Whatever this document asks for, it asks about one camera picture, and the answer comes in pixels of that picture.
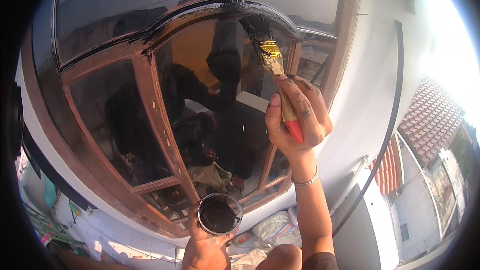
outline bracelet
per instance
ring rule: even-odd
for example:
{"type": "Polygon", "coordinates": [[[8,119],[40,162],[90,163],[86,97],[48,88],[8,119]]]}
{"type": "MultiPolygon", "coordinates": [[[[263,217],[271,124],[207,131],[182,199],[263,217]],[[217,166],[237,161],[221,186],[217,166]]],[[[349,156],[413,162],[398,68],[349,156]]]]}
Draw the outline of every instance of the bracelet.
{"type": "Polygon", "coordinates": [[[190,259],[189,259],[189,263],[190,263],[190,267],[192,267],[192,268],[194,268],[194,269],[205,270],[205,269],[208,268],[208,266],[205,267],[205,268],[199,268],[199,267],[194,266],[194,265],[192,264],[192,258],[191,258],[191,257],[190,257],[190,259]]]}
{"type": "Polygon", "coordinates": [[[313,183],[315,181],[315,179],[318,177],[318,166],[317,167],[317,170],[315,171],[315,175],[306,183],[296,183],[293,181],[293,175],[292,175],[292,183],[294,185],[296,185],[297,187],[304,187],[304,186],[308,186],[309,184],[313,183]]]}

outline sunlight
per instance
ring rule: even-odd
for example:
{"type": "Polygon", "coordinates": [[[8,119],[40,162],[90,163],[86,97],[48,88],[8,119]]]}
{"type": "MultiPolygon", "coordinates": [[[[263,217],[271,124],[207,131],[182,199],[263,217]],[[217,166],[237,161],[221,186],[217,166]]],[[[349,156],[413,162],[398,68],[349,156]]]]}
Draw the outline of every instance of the sunlight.
{"type": "Polygon", "coordinates": [[[451,0],[428,0],[434,38],[425,73],[465,110],[480,140],[480,74],[473,45],[451,0]]]}

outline red roof tile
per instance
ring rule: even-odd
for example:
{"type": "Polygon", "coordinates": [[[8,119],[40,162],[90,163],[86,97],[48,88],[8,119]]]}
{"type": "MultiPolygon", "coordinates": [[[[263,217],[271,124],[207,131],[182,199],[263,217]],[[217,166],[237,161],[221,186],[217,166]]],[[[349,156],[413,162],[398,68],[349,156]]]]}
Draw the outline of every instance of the red roof tile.
{"type": "MultiPolygon", "coordinates": [[[[399,151],[396,149],[397,147],[394,146],[393,142],[396,142],[394,136],[388,142],[387,150],[385,151],[380,166],[378,167],[378,171],[375,174],[375,181],[377,182],[382,195],[388,194],[400,186],[400,167],[397,165],[399,151]]],[[[368,166],[370,171],[374,168],[376,161],[377,159],[375,158],[368,166]]]]}
{"type": "Polygon", "coordinates": [[[461,124],[463,114],[437,82],[424,76],[397,130],[425,167],[461,124]]]}

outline pipe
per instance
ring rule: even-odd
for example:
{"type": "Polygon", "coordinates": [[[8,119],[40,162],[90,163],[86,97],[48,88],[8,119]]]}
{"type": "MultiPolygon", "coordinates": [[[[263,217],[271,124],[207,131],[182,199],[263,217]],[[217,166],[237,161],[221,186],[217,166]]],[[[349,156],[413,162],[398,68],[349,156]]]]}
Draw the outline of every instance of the pipe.
{"type": "Polygon", "coordinates": [[[353,189],[353,186],[357,183],[357,177],[359,176],[361,170],[363,168],[365,168],[365,166],[367,165],[368,158],[369,158],[369,156],[367,154],[367,155],[364,155],[363,158],[361,159],[357,170],[353,172],[354,174],[353,174],[352,179],[350,179],[350,182],[347,184],[347,186],[346,186],[345,190],[343,191],[342,195],[340,195],[338,200],[335,202],[333,207],[330,209],[330,217],[332,217],[337,212],[340,205],[342,205],[342,203],[345,201],[347,196],[350,194],[351,190],[353,189]]]}
{"type": "MultiPolygon", "coordinates": [[[[403,58],[404,58],[402,22],[395,20],[395,26],[396,26],[396,41],[397,41],[397,50],[398,50],[397,68],[396,68],[396,85],[395,85],[395,94],[393,96],[393,105],[392,105],[392,112],[390,114],[390,120],[388,121],[387,131],[385,132],[385,137],[383,138],[383,143],[381,145],[380,152],[378,153],[378,157],[381,157],[381,158],[383,158],[385,151],[387,151],[388,141],[390,141],[390,138],[393,135],[393,131],[395,129],[395,121],[397,120],[397,114],[399,113],[400,95],[402,95],[403,58]]],[[[363,195],[365,195],[365,192],[367,192],[367,189],[370,186],[370,183],[373,181],[375,174],[377,174],[378,167],[380,166],[380,163],[382,161],[381,158],[376,160],[375,165],[371,170],[370,176],[367,179],[367,182],[363,186],[363,189],[360,191],[360,194],[357,196],[357,199],[355,199],[355,202],[353,202],[353,205],[350,207],[348,212],[346,212],[345,217],[343,217],[343,219],[340,221],[340,224],[333,231],[332,237],[335,237],[335,235],[340,231],[340,229],[343,227],[345,222],[347,222],[347,220],[352,215],[353,211],[357,208],[358,204],[363,198],[363,195]]]]}

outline black cable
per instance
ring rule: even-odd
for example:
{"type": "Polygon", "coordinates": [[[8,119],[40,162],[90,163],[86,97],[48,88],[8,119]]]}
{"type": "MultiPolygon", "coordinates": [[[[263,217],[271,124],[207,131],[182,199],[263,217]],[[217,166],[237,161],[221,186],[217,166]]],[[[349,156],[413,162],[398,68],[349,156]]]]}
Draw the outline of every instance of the black cable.
{"type": "Polygon", "coordinates": [[[375,165],[373,166],[373,169],[371,170],[370,176],[367,179],[367,182],[363,186],[363,189],[360,191],[360,194],[357,196],[357,199],[355,199],[355,202],[353,203],[352,207],[348,210],[348,212],[345,214],[345,217],[340,221],[340,224],[335,228],[335,230],[332,233],[332,236],[335,237],[335,235],[340,231],[340,229],[343,227],[345,222],[350,218],[352,215],[353,211],[357,208],[358,204],[363,198],[363,195],[365,195],[365,192],[367,191],[368,187],[370,186],[370,183],[375,177],[375,174],[377,174],[378,167],[380,166],[380,163],[382,162],[382,158],[385,154],[385,151],[387,150],[388,142],[390,141],[390,138],[392,137],[393,130],[395,129],[395,121],[397,120],[397,114],[399,112],[399,105],[400,105],[400,95],[402,94],[402,84],[403,84],[403,30],[402,30],[402,22],[395,20],[395,26],[396,26],[396,39],[397,39],[397,47],[398,47],[398,54],[397,54],[397,70],[396,70],[396,86],[395,86],[395,95],[393,97],[393,106],[392,106],[392,113],[390,114],[390,121],[388,122],[388,127],[387,127],[387,132],[385,133],[385,138],[383,139],[383,144],[381,145],[380,152],[378,153],[377,160],[375,162],[375,165]]]}

